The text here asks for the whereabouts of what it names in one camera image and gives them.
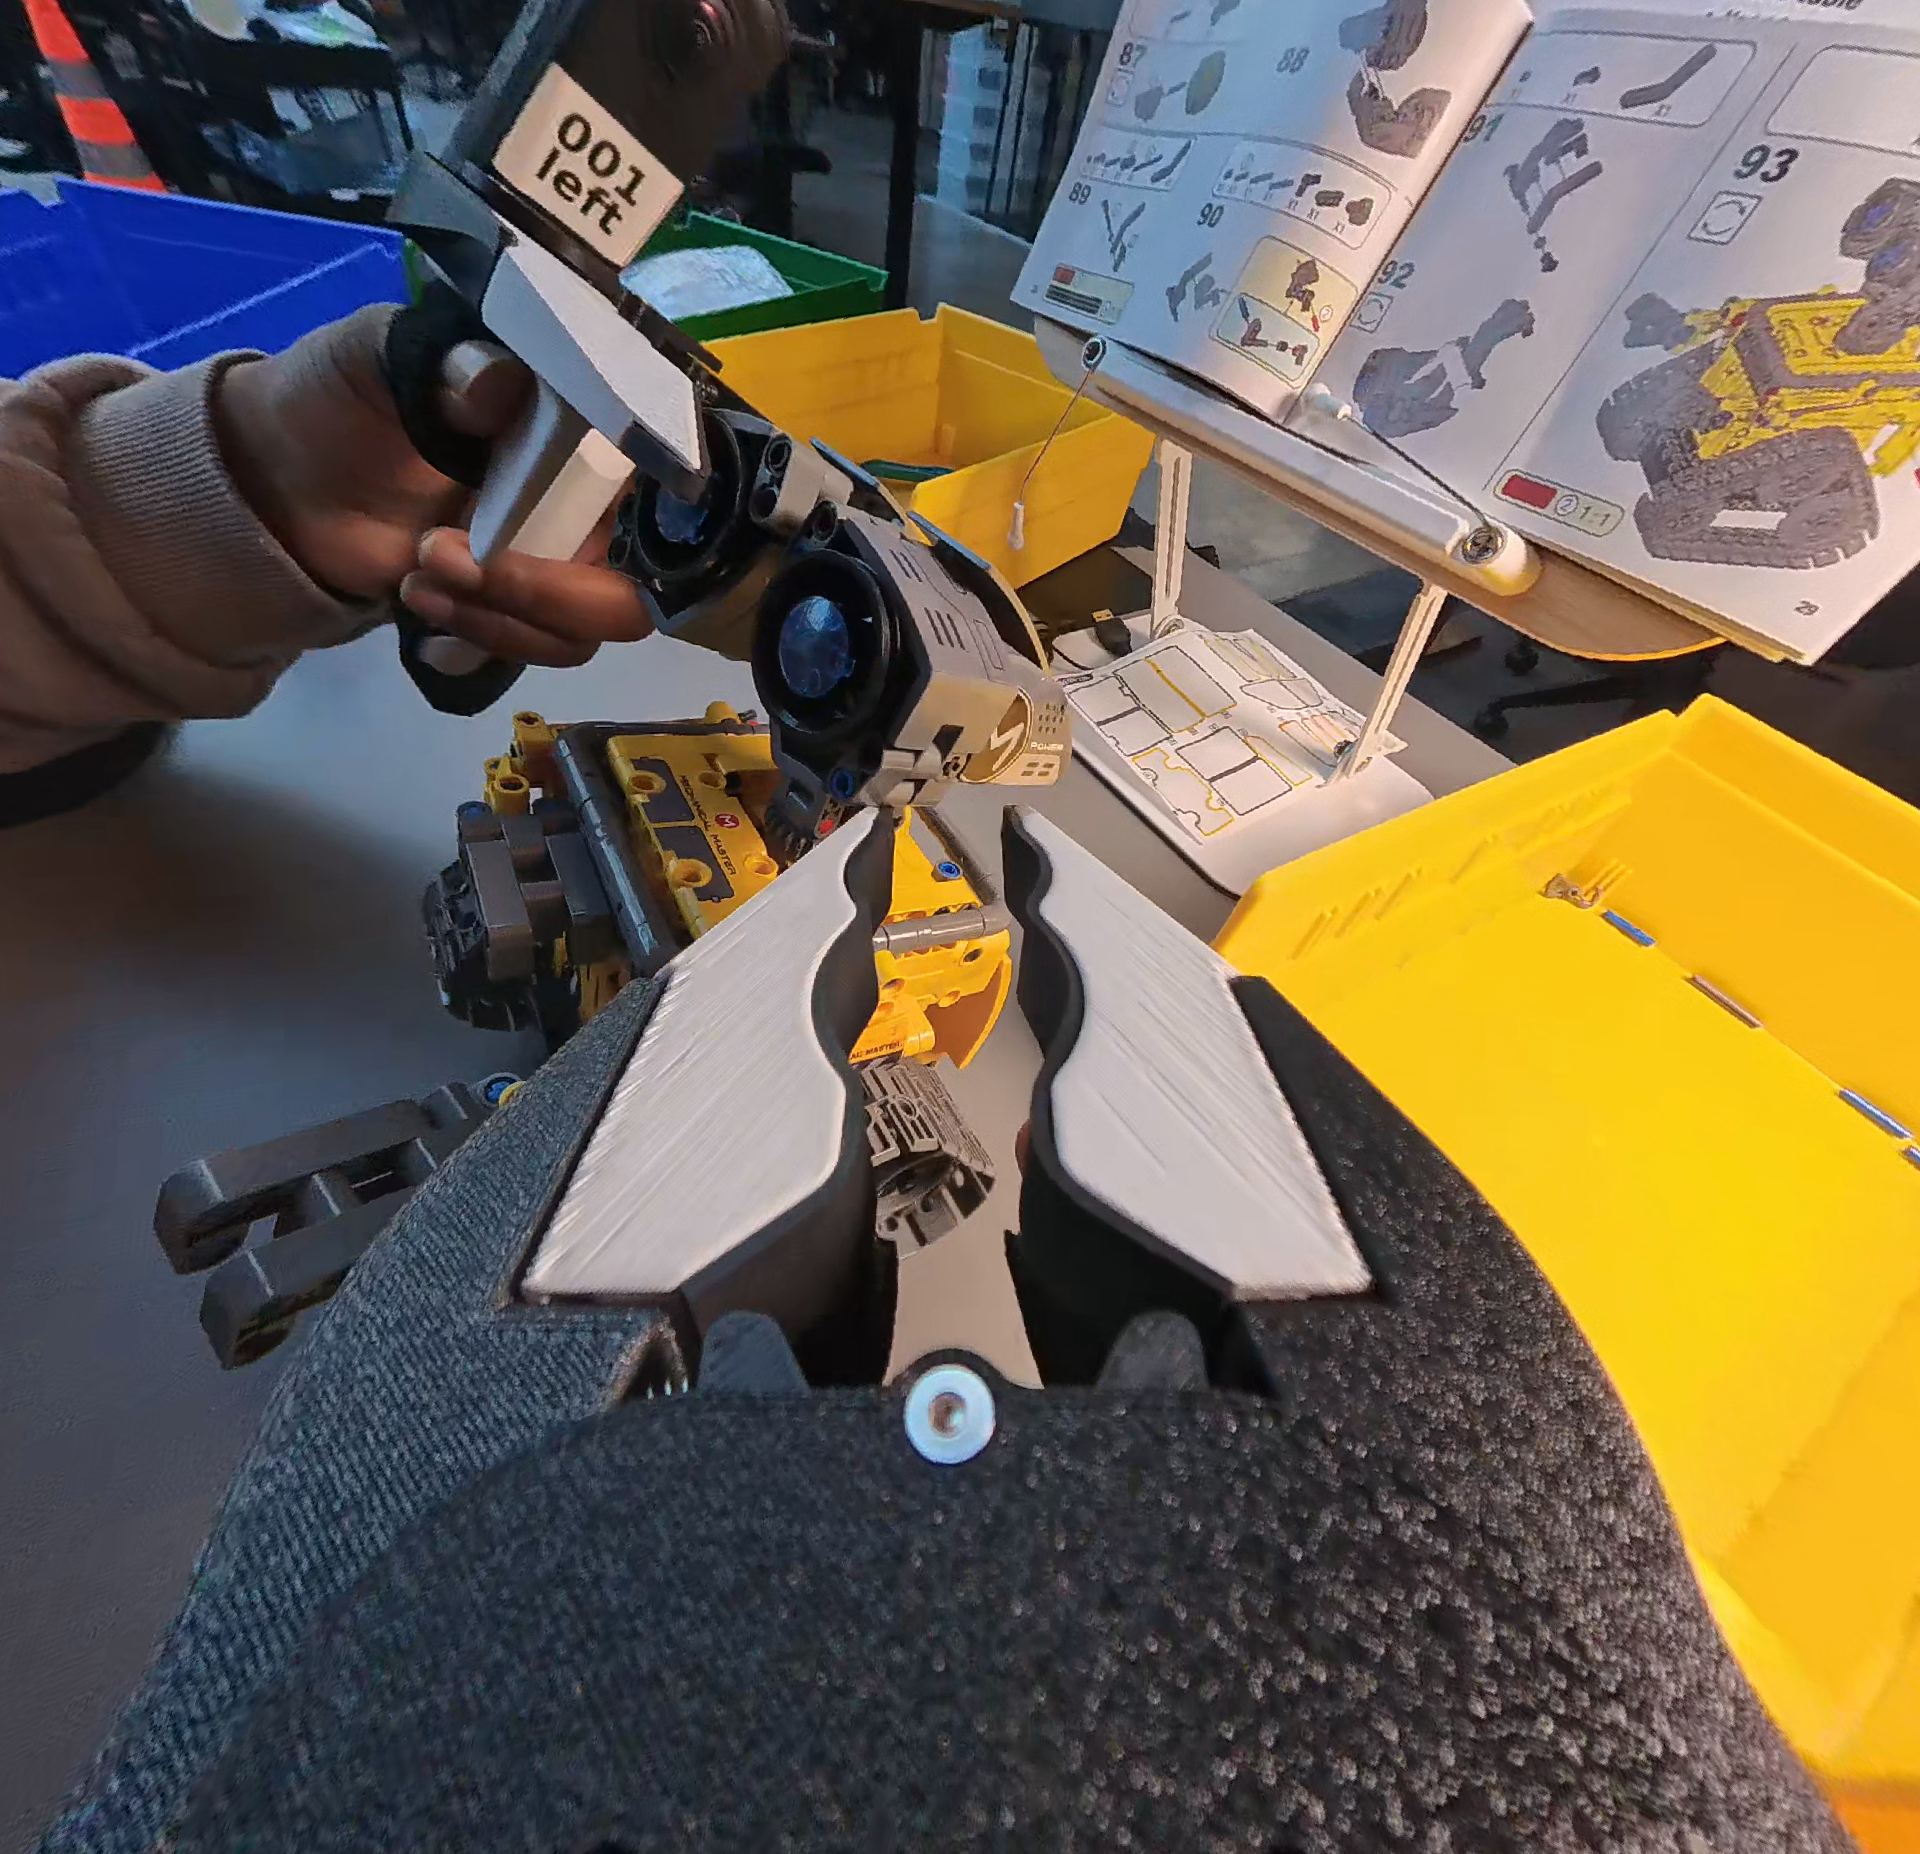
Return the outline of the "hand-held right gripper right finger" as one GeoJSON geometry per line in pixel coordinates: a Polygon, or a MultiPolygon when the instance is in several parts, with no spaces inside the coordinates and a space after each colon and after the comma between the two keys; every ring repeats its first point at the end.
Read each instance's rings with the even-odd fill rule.
{"type": "Polygon", "coordinates": [[[1365,1254],[1209,942],[1033,809],[1003,813],[1032,1169],[1226,1301],[1363,1296],[1365,1254]]]}

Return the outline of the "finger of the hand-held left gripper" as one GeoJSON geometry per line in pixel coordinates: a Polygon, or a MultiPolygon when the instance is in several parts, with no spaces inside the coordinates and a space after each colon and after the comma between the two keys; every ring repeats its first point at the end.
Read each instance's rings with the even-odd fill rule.
{"type": "Polygon", "coordinates": [[[596,284],[537,240],[501,247],[479,317],[645,474],[709,480],[705,404],[691,376],[625,320],[596,284]]]}

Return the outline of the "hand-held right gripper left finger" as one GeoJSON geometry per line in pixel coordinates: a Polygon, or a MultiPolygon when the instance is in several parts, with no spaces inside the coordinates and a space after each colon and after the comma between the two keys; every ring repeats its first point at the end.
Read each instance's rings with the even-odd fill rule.
{"type": "Polygon", "coordinates": [[[875,1243],[853,1049],[897,824],[862,810],[665,971],[523,1267],[534,1303],[835,1303],[875,1243]]]}

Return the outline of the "yellow storage bin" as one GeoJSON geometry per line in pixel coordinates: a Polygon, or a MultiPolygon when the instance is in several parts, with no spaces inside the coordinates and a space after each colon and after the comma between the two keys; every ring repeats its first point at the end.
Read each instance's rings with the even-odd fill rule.
{"type": "Polygon", "coordinates": [[[1916,810],[1701,698],[1278,866],[1217,949],[1530,1249],[1769,1710],[1916,1849],[1918,1169],[1836,1098],[1918,1143],[1916,810]]]}
{"type": "Polygon", "coordinates": [[[901,505],[1015,589],[1119,535],[1152,436],[1046,367],[1033,336],[964,309],[889,309],[720,340],[720,381],[803,443],[939,464],[901,505]]]}

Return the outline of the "yellow tracked toy robot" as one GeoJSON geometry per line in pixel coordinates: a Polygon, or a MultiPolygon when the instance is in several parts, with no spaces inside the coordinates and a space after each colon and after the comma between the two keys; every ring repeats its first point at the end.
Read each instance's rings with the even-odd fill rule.
{"type": "Polygon", "coordinates": [[[444,1006],[558,1051],[660,978],[858,810],[897,824],[879,1001],[853,1049],[877,1232],[901,1254],[971,1215],[992,1162],[939,1077],[992,1035],[1014,976],[993,877],[933,814],[951,785],[1069,757],[1045,645],[995,569],[824,443],[721,410],[705,497],[640,480],[614,566],[660,634],[747,657],[770,710],[568,721],[516,714],[457,858],[425,890],[444,1006]]]}

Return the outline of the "blue storage bin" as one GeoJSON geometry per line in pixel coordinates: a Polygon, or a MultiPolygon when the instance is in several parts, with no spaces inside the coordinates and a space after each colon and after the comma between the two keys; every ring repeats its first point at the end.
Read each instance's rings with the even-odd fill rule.
{"type": "Polygon", "coordinates": [[[162,370],[281,353],[409,292],[404,242],[383,227],[83,182],[2,197],[9,379],[87,353],[162,370]]]}

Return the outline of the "building instruction booklet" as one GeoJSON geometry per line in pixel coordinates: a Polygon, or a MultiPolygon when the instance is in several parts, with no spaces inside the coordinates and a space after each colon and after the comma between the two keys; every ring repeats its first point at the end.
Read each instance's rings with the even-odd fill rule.
{"type": "Polygon", "coordinates": [[[1775,660],[1916,579],[1916,31],[1122,0],[1014,300],[1775,660]]]}

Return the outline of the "person's left forearm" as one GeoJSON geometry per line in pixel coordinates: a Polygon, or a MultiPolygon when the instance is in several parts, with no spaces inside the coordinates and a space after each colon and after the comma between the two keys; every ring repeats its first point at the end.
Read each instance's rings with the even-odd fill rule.
{"type": "Polygon", "coordinates": [[[228,391],[254,387],[292,407],[293,440],[318,442],[377,332],[361,315],[284,353],[173,374],[94,353],[4,381],[4,775],[133,726],[249,714],[303,653],[383,617],[279,543],[222,426],[228,391]]]}

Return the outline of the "wooden background desk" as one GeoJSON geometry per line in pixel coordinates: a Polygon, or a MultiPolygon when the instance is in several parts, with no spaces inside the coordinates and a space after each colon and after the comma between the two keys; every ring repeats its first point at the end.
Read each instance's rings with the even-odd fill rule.
{"type": "Polygon", "coordinates": [[[885,292],[887,309],[908,306],[922,140],[924,39],[963,31],[1000,31],[1014,55],[1024,13],[1005,0],[853,0],[875,13],[887,68],[887,112],[895,124],[887,174],[885,292]]]}

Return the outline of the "person's left hand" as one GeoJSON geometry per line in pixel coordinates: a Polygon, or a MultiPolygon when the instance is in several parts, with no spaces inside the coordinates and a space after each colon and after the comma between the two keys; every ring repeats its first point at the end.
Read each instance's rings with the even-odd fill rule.
{"type": "Polygon", "coordinates": [[[441,636],[528,666],[584,666],[651,636],[638,588],[608,564],[612,523],[574,560],[475,558],[475,494],[407,432],[387,369],[398,306],[362,309],[284,353],[234,364],[214,426],[241,497],[314,582],[398,602],[441,636]]]}

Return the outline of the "clear plastic bags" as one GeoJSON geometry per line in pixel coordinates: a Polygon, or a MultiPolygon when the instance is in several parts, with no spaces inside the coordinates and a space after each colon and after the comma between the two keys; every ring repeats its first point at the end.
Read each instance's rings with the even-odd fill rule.
{"type": "Polygon", "coordinates": [[[793,298],[793,288],[768,255],[726,240],[640,257],[622,271],[622,288],[675,325],[793,298]]]}

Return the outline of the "green storage bin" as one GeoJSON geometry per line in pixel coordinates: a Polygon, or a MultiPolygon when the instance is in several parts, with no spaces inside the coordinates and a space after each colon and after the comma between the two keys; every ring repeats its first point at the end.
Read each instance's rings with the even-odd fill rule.
{"type": "Polygon", "coordinates": [[[660,226],[643,245],[640,257],[665,255],[677,247],[713,247],[738,240],[768,255],[793,288],[793,298],[766,303],[756,309],[735,309],[705,315],[684,326],[691,340],[712,345],[758,332],[783,332],[816,322],[846,320],[884,309],[885,269],[835,257],[803,242],[764,235],[745,223],[684,210],[660,226]]]}

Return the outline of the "white paper sheet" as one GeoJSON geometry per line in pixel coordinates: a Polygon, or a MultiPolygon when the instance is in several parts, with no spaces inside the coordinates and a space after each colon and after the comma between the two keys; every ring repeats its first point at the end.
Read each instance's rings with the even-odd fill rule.
{"type": "Polygon", "coordinates": [[[1057,666],[1073,756],[1204,856],[1331,785],[1367,715],[1253,630],[1180,621],[1097,666],[1057,666]]]}

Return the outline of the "orange traffic cone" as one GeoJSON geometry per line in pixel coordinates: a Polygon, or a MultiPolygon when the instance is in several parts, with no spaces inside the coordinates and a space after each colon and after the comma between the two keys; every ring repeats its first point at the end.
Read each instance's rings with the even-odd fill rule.
{"type": "Polygon", "coordinates": [[[59,0],[21,0],[54,102],[88,186],[165,194],[59,0]]]}

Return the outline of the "white book stand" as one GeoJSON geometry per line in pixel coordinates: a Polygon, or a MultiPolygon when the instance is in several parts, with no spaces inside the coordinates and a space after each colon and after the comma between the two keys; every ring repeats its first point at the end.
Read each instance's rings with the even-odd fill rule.
{"type": "Polygon", "coordinates": [[[1059,636],[1056,666],[1097,666],[1192,621],[1219,632],[1259,632],[1320,681],[1304,655],[1278,643],[1276,628],[1246,625],[1226,613],[1226,592],[1208,567],[1187,575],[1187,493],[1196,460],[1242,474],[1308,522],[1414,577],[1414,593],[1374,701],[1363,709],[1358,696],[1320,681],[1365,714],[1367,724],[1331,785],[1302,810],[1285,813],[1276,827],[1253,842],[1235,842],[1224,854],[1204,856],[1150,826],[1111,785],[1226,896],[1238,899],[1278,866],[1367,832],[1442,792],[1420,775],[1418,763],[1396,759],[1393,726],[1451,598],[1508,622],[1538,647],[1592,660],[1643,666],[1688,657],[1710,645],[1706,632],[1678,613],[1530,545],[1521,532],[1493,523],[1451,490],[1418,481],[1374,443],[1326,388],[1308,388],[1308,431],[1297,436],[1102,338],[1084,338],[1050,320],[1038,320],[1035,336],[1048,369],[1065,385],[1090,391],[1093,402],[1132,418],[1157,437],[1162,469],[1148,607],[1059,636]],[[1186,580],[1194,589],[1192,610],[1183,607],[1186,580]]]}

